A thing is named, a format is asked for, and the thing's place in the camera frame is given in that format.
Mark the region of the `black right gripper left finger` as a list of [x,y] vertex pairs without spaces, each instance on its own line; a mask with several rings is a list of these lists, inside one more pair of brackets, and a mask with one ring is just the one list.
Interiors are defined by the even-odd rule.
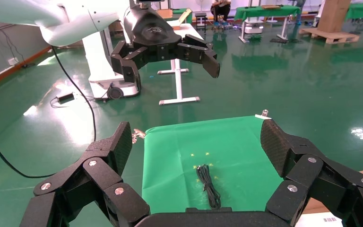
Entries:
[[130,124],[121,122],[112,136],[92,142],[74,164],[34,188],[20,225],[67,227],[94,202],[113,226],[136,226],[150,208],[121,176],[131,149]]

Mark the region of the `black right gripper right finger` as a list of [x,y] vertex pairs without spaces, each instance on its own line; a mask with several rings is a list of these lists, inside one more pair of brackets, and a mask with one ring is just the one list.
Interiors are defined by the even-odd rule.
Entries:
[[266,204],[272,213],[295,226],[310,199],[321,202],[345,227],[363,227],[363,173],[326,157],[308,139],[285,133],[264,120],[260,143],[283,179]]

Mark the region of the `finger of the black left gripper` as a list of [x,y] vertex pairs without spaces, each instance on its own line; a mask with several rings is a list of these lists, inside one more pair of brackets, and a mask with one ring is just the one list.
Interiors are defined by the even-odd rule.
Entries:
[[125,82],[134,83],[141,90],[139,69],[148,63],[148,48],[135,48],[126,41],[119,41],[110,55],[112,69],[121,74]]
[[180,60],[201,64],[212,78],[219,77],[220,63],[210,42],[186,34],[176,45],[176,56]]

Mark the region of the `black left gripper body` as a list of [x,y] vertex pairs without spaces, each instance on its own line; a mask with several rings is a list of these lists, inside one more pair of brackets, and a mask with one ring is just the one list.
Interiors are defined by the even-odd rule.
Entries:
[[182,37],[153,9],[131,7],[123,19],[124,28],[135,50],[142,52],[145,62],[166,61],[177,58],[177,46]]

